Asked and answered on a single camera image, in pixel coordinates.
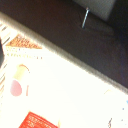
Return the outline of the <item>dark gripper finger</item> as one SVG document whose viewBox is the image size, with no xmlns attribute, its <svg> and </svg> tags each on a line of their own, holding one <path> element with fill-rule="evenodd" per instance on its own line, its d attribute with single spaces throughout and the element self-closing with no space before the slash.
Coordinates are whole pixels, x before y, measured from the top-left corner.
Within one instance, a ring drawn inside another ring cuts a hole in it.
<svg viewBox="0 0 128 128">
<path fill-rule="evenodd" d="M 2 65 L 3 61 L 4 61 L 4 52 L 3 52 L 2 41 L 0 37 L 0 65 Z"/>
</svg>

